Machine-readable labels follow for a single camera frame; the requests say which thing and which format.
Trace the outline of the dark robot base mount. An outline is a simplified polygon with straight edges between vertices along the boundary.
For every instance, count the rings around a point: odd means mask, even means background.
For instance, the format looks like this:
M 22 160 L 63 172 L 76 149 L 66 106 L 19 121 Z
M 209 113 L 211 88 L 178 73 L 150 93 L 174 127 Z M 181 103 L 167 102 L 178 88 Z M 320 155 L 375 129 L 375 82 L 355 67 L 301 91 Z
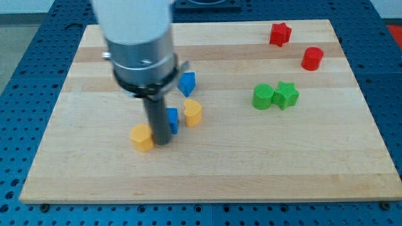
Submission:
M 173 5 L 177 10 L 241 9 L 242 0 L 176 0 Z

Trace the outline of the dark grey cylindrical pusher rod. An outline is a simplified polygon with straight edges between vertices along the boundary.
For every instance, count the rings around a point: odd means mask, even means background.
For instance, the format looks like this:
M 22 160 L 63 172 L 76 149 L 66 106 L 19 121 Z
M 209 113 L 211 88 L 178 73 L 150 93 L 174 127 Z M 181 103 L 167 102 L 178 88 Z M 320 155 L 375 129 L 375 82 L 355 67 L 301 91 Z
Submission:
M 165 99 L 145 98 L 144 108 L 157 145 L 166 145 L 171 141 L 171 128 L 166 111 Z

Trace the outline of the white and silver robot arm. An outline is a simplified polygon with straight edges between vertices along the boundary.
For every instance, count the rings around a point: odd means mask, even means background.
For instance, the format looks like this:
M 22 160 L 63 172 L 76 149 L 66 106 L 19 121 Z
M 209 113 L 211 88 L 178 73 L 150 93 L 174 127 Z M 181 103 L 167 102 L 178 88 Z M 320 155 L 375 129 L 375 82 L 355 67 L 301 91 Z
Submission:
M 179 63 L 172 35 L 172 1 L 92 0 L 119 86 L 144 102 L 155 143 L 171 141 L 165 95 L 189 63 Z

